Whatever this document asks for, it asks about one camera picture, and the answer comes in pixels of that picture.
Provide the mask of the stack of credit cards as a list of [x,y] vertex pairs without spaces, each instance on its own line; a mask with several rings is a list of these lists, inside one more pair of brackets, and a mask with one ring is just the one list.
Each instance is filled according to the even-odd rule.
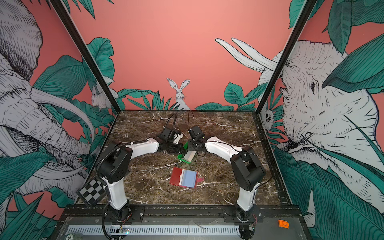
[[196,151],[188,150],[187,153],[184,155],[183,160],[187,163],[190,163],[195,157],[196,153],[197,153]]

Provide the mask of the green plastic tray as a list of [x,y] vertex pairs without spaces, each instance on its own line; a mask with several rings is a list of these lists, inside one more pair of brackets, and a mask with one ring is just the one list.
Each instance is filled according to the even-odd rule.
[[178,159],[184,163],[190,164],[196,155],[197,151],[189,150],[189,143],[185,143],[179,150]]

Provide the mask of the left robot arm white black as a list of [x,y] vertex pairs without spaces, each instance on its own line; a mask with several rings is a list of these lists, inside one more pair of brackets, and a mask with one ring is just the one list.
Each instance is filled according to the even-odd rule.
[[97,164],[97,178],[105,184],[110,206],[120,211],[128,205],[125,194],[124,178],[128,174],[131,159],[157,152],[181,154],[185,150],[180,140],[183,133],[164,128],[152,138],[135,142],[113,141],[108,145]]

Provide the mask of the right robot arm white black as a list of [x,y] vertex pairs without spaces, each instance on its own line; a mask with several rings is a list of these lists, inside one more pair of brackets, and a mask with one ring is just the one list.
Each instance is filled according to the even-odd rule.
[[236,203],[236,215],[239,220],[246,221],[256,215],[255,196],[266,175],[254,149],[250,146],[237,147],[225,143],[216,136],[206,136],[198,125],[188,130],[188,151],[215,154],[229,162],[237,184],[240,186]]

